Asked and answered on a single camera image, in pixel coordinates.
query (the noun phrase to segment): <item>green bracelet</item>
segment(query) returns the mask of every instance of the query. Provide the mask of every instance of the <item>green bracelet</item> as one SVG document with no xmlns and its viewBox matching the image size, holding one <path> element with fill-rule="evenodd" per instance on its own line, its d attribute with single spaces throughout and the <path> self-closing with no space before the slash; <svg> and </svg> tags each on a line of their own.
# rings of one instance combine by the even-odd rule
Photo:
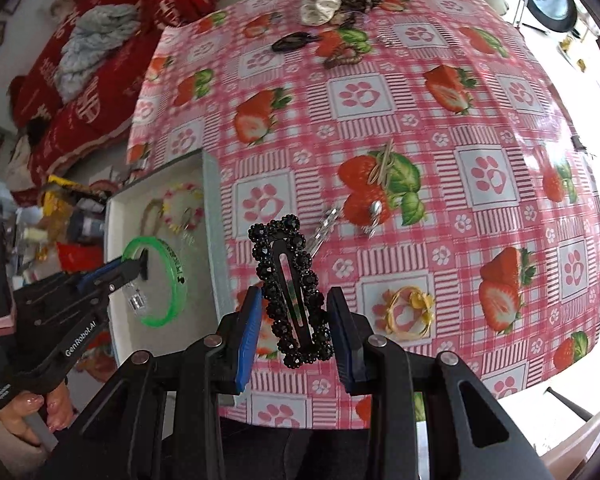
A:
<svg viewBox="0 0 600 480">
<path fill-rule="evenodd" d="M 187 280 L 184 277 L 182 264 L 180 263 L 177 254 L 166 242 L 160 240 L 160 238 L 151 236 L 134 238 L 129 242 L 129 245 L 126 246 L 125 251 L 122 253 L 122 261 L 135 258 L 136 254 L 138 254 L 145 246 L 151 247 L 160 255 L 171 282 L 171 302 L 167 314 L 161 318 L 152 316 L 140 317 L 140 321 L 144 325 L 158 328 L 173 320 L 182 310 L 187 297 Z"/>
</svg>

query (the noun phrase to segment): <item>black hair clip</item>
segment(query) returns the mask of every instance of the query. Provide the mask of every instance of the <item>black hair clip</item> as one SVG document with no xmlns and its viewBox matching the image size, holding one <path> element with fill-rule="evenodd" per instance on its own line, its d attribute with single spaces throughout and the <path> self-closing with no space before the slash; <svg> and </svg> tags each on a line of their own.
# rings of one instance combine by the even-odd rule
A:
<svg viewBox="0 0 600 480">
<path fill-rule="evenodd" d="M 308 32 L 294 32 L 277 40 L 271 45 L 271 49 L 273 52 L 292 52 L 321 39 L 322 36 L 316 36 Z"/>
<path fill-rule="evenodd" d="M 299 229 L 300 221 L 294 215 L 267 225 L 254 224 L 249 229 L 254 244 L 252 254 L 258 261 L 256 274 L 264 282 L 262 295 L 269 300 L 271 331 L 279 339 L 278 349 L 285 354 L 288 368 L 311 364 L 316 359 L 328 361 L 333 356 L 327 313 L 321 308 L 324 295 L 317 290 L 318 276 L 311 270 L 312 259 L 304 250 L 306 241 Z M 291 271 L 297 307 L 280 263 L 282 254 L 286 254 Z"/>
</svg>

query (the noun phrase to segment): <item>table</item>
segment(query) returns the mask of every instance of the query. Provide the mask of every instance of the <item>table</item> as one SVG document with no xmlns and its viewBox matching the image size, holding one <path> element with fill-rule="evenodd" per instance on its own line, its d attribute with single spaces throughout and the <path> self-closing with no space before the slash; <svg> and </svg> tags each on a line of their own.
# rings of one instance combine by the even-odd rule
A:
<svg viewBox="0 0 600 480">
<path fill-rule="evenodd" d="M 344 35 L 370 48 L 362 62 L 325 70 L 325 44 L 270 50 L 302 29 L 299 2 L 246 0 L 211 25 L 168 28 L 136 106 L 129 159 L 145 147 L 149 168 L 200 147 L 218 158 L 236 305 L 258 281 L 251 224 L 293 213 L 310 234 L 328 205 L 350 199 L 314 270 L 377 332 L 388 291 L 416 285 L 436 298 L 436 319 L 401 344 L 457 352 L 496 398 L 581 359 L 600 334 L 600 200 L 520 34 L 481 0 L 385 0 L 363 34 Z M 349 162 L 344 182 L 338 170 L 389 139 L 399 171 L 382 200 L 396 209 L 369 239 L 350 222 L 351 203 L 369 199 L 351 188 L 368 159 Z M 404 302 L 396 314 L 405 330 L 417 318 Z M 264 320 L 251 391 L 223 415 L 368 424 L 368 401 L 344 392 L 333 360 L 288 370 L 275 343 Z"/>
</svg>

